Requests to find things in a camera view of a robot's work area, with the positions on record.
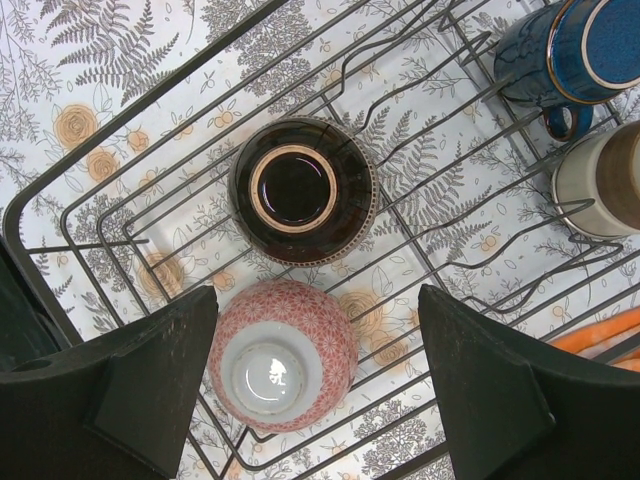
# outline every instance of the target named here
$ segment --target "blue mug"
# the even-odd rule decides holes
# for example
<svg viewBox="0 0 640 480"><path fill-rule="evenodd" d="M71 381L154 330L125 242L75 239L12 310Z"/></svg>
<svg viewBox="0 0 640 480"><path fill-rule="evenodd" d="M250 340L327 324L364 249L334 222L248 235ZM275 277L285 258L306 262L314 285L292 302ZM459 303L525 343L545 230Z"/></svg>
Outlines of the blue mug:
<svg viewBox="0 0 640 480"><path fill-rule="evenodd" d="M584 135L593 105L640 83L640 0L567 0L507 30L494 74L508 100L543 110L559 141ZM568 126L563 109L571 113Z"/></svg>

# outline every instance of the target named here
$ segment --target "dark brown glazed bowl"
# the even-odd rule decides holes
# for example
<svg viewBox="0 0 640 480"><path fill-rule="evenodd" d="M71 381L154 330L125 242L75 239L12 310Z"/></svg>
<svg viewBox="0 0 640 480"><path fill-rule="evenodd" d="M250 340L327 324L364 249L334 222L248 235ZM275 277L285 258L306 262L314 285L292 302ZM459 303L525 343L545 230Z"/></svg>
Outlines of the dark brown glazed bowl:
<svg viewBox="0 0 640 480"><path fill-rule="evenodd" d="M229 173L231 216L256 249L275 262L334 262L367 234L378 178L366 148L342 126L288 117L254 133Z"/></svg>

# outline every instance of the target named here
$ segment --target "wire dish rack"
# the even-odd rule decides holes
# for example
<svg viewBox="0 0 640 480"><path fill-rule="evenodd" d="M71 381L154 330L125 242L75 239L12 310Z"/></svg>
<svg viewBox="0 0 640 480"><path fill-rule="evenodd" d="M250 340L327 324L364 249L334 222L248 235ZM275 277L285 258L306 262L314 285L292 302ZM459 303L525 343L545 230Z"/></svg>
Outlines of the wire dish rack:
<svg viewBox="0 0 640 480"><path fill-rule="evenodd" d="M538 3L523 3L520 15L548 2ZM366 338L346 406L298 434L269 435L229 417L205 378L179 478L194 472L214 479L453 478L415 316L421 284L438 285L544 341L633 305L640 250L628 240L593 241L567 227L563 218L593 201L559 206L552 200L550 174L570 145L548 143L540 112L517 110L499 96L491 52L506 25L482 28L472 21L482 20L479 12L491 4L504 2L406 0L391 7L346 0L315 18L304 35L292 35L287 48L270 52L269 61L241 73L224 70L237 42L268 32L271 15L284 12L295 22L302 8L299 0L263 2L7 209L9 248L70 344L83 341L73 315L87 311L60 303L38 255L73 252L76 276L95 291L92 314L114 328L203 284L218 288L222 307L241 286L275 276L307 281L341 303L351 300L349 314ZM302 73L300 62L309 64ZM56 226L63 245L21 238L30 203L140 119L169 117L167 105L178 108L184 95L193 96L191 79L212 66L225 73L215 88L203 84L197 109L173 118L158 141L90 191L70 193ZM384 80L382 70L389 72ZM281 82L271 96L264 89L270 76ZM323 268L270 264L244 243L224 211L225 176L242 140L266 121L293 114L332 118L379 155L382 202L372 233L343 262ZM598 114L594 131L623 122L613 104ZM187 137L194 128L203 136ZM129 178L141 177L144 182L130 185ZM82 221L91 228L79 229ZM103 278L92 256L116 274ZM362 285L372 285L374 294L364 295ZM376 322L391 322L393 335L370 331L379 328Z"/></svg>

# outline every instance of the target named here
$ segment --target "floral tablecloth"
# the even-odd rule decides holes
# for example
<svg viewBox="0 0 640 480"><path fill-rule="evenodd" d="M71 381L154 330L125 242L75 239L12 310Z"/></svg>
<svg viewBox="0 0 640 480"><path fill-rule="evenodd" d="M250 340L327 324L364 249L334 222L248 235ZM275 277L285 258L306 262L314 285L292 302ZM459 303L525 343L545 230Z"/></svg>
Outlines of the floral tablecloth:
<svg viewBox="0 0 640 480"><path fill-rule="evenodd" d="M16 192L262 3L263 0L2 1L0 207L6 207ZM319 88L338 82L329 91L336 94L343 49L365 38L410 3L370 0L348 20L337 23L229 95L211 112L200 116L199 111L355 3L290 0L37 195L25 210L22 222L25 245L64 244L60 215L76 201L77 208L67 221L71 237L77 243L97 242L96 218L120 199L127 199L108 217L103 231L107 240L119 240L120 227L134 218L132 231L140 232L136 238L149 240L139 246L142 258L151 265L163 262L156 268L163 289L143 268L141 258L125 247L113 250L124 276L104 250L83 253L100 288L124 322L162 306L167 301L165 293L174 297L194 285L212 284L224 307L243 287L282 274L283 267L254 252L235 260L248 246L230 222L221 222L226 218L224 173L229 159L225 154L258 126L289 112ZM449 3L435 2L424 18L436 15ZM407 9L406 15L367 38L364 44L397 34L424 4ZM375 99L422 78L463 47L460 34L474 38L480 32L490 32L490 41L495 41L517 18L542 4L540 0L470 0L453 11L455 17L463 17L457 32L454 28L439 32L438 21L375 62L367 63L366 59L384 45L360 53L350 66L365 63L346 80L346 94L333 102L337 113L347 125L363 126ZM281 94L325 61L327 65L308 80ZM490 52L483 55L483 62L491 71ZM635 304L632 294L604 309L598 308L637 283L635 261L615 264L635 251L637 242L633 240L624 241L624 251L615 257L554 275L534 286L530 298L524 298L523 286L585 248L568 240L570 232L562 224L536 227L554 214L548 205L547 175L517 183L527 174L536 154L544 156L553 148L539 119L526 127L535 152L517 133L476 149L513 123L496 98L486 103L478 99L427 134L412 137L488 85L477 64L463 68L458 62L451 62L415 88L398 91L377 106L361 136L381 159L388 157L381 167L382 182L389 194L387 201L405 195L455 159L472 154L417 193L407 195L395 209L380 213L361 247L344 260L323 268L287 273L329 291L351 318L379 305L355 324L363 360L357 388L317 425L264 443L247 437L239 450L246 464L260 466L256 471L243 469L237 460L227 465L229 448L216 432L205 406L198 403L191 426L197 445L187 442L178 478L209 478L209 464L218 472L227 465L226 476L234 480L281 480L321 465L324 468L311 478L366 480L442 442L444 433L432 402L434 392L429 379L421 378L428 366L419 333L402 336L417 325L419 285L435 281L434 277L425 278L423 256L439 269L441 285L454 295L473 296L489 304L501 302L503 308L514 307L494 317L536 337L581 318L585 311L591 313L585 318L586 323ZM251 115L257 105L273 97L278 98L264 111ZM626 92L613 104L624 122L640 117L638 92ZM311 103L302 111L308 113L318 105ZM518 109L516 113L521 118L531 114ZM317 114L328 116L329 112ZM598 115L605 118L608 112L603 107ZM193 118L198 118L195 123L183 125ZM179 132L167 137L181 125ZM608 122L600 129L612 126ZM130 163L160 140L166 143L159 150L138 163ZM191 152L193 155L182 161ZM512 184L508 191L497 193ZM187 197L193 198L184 202ZM485 200L487 203L478 207ZM417 243L422 251L410 244L396 249L406 242L403 229L417 234L471 210L473 213L451 227L420 237ZM519 234L527 228L526 234ZM487 259L491 262L471 268ZM73 254L41 254L35 261L85 340L116 328L115 319ZM559 295L603 270L596 280L585 282L574 293ZM127 281L134 286L135 295ZM482 308L481 304L471 303ZM405 356L398 366L389 367ZM391 391L397 394L377 401ZM220 408L206 375L201 393L229 438L236 439L242 425ZM376 434L414 409L419 413L388 433ZM358 415L340 423L353 413ZM370 441L358 443L364 439ZM295 448L301 442L307 443ZM340 458L329 463L332 456ZM450 479L453 473L445 457L412 478Z"/></svg>

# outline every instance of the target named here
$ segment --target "orange object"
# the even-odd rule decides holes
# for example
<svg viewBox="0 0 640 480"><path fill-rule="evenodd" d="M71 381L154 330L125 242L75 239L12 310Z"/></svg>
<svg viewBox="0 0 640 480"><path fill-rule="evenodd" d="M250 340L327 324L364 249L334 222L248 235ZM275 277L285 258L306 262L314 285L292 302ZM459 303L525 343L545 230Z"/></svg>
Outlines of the orange object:
<svg viewBox="0 0 640 480"><path fill-rule="evenodd" d="M584 358L594 358L636 333L640 333L640 308L571 332L551 345ZM620 359L615 366L640 372L640 350Z"/></svg>

